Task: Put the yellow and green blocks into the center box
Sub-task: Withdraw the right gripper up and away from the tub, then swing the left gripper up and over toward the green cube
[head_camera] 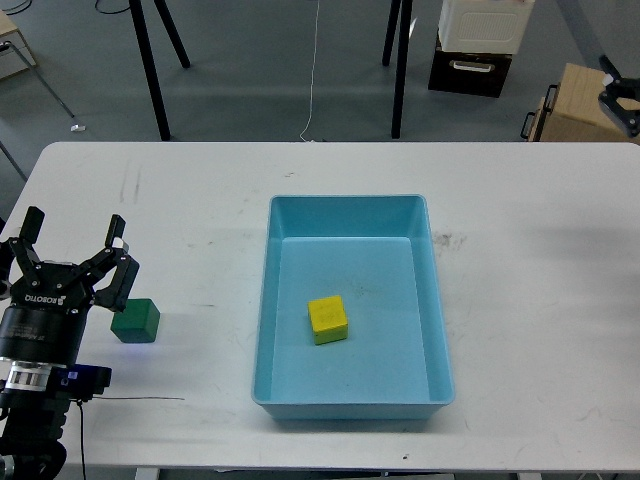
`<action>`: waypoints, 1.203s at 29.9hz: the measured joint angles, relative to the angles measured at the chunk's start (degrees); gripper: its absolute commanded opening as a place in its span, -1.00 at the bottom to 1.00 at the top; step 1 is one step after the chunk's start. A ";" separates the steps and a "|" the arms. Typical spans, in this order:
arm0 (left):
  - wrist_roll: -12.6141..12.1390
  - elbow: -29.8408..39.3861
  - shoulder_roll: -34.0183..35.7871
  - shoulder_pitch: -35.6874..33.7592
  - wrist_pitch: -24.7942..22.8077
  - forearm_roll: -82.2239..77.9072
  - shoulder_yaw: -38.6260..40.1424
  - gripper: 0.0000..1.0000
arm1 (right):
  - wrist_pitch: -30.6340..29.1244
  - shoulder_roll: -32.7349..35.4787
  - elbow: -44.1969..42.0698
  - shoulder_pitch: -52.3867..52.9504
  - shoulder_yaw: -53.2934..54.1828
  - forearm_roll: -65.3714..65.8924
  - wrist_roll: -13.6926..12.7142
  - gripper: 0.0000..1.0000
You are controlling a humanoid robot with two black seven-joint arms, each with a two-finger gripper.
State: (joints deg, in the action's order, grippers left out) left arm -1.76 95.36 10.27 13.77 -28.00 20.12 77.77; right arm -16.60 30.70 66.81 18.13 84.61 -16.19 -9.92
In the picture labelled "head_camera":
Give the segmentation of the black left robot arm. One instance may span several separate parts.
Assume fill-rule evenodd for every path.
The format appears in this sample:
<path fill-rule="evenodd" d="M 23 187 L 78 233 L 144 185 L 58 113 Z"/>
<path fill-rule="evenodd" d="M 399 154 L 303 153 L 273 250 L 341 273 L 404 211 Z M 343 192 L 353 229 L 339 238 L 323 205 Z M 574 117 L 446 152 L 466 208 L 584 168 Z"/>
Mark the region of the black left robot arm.
<path fill-rule="evenodd" d="M 67 453 L 60 439 L 69 407 L 109 386 L 108 367 L 80 365 L 89 310 L 125 309 L 139 264 L 113 215 L 103 248 L 80 264 L 44 261 L 34 250 L 45 214 L 28 208 L 21 229 L 1 244 L 1 476 L 53 479 Z"/>

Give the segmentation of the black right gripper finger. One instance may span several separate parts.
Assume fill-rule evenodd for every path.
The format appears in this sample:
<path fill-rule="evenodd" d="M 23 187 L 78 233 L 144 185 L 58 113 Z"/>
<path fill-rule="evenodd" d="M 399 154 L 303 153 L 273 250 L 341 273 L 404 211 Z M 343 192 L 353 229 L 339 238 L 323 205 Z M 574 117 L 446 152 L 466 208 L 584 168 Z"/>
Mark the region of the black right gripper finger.
<path fill-rule="evenodd" d="M 606 55 L 599 57 L 599 64 L 605 74 L 604 90 L 598 96 L 601 110 L 627 137 L 637 137 L 639 107 L 624 106 L 621 101 L 639 103 L 639 79 L 623 77 Z"/>

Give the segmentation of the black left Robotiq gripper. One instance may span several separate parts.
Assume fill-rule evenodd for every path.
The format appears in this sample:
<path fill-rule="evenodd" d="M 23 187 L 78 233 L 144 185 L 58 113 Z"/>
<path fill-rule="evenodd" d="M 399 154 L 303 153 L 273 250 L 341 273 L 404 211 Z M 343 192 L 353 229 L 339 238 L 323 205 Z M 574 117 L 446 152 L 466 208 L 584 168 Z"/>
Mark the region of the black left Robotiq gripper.
<path fill-rule="evenodd" d="M 45 214 L 27 209 L 17 236 L 1 243 L 1 281 L 9 281 L 17 262 L 23 277 L 10 290 L 1 320 L 1 357 L 29 363 L 72 366 L 76 363 L 91 306 L 123 312 L 139 263 L 123 240 L 126 222 L 110 220 L 104 247 L 77 268 L 40 262 L 34 250 Z"/>

